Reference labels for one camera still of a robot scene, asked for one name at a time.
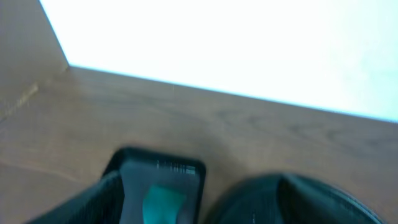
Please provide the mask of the green yellow sponge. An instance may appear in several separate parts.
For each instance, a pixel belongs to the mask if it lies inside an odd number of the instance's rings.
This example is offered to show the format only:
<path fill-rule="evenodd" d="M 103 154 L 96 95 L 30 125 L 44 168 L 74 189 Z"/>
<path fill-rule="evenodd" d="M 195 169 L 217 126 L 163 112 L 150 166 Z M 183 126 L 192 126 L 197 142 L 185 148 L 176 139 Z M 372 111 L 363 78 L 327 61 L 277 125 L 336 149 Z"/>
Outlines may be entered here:
<path fill-rule="evenodd" d="M 150 187 L 142 203 L 144 224 L 176 224 L 187 196 L 158 185 Z"/>

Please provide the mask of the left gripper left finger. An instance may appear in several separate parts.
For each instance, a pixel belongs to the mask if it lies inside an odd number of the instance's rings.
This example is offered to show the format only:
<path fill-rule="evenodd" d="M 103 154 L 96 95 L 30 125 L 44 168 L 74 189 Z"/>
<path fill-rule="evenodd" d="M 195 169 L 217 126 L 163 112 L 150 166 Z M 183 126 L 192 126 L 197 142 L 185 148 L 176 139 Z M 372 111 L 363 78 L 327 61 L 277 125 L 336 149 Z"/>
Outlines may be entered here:
<path fill-rule="evenodd" d="M 124 203 L 121 174 L 112 171 L 82 193 L 30 224 L 118 224 Z"/>

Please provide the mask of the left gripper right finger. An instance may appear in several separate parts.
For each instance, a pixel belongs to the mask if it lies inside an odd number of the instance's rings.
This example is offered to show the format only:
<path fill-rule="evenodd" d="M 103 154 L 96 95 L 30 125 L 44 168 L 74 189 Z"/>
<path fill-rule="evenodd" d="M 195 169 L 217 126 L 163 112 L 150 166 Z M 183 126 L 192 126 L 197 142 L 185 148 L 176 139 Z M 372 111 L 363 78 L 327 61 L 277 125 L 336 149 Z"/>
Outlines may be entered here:
<path fill-rule="evenodd" d="M 382 223 L 362 203 L 317 180 L 283 175 L 277 200 L 285 223 Z"/>

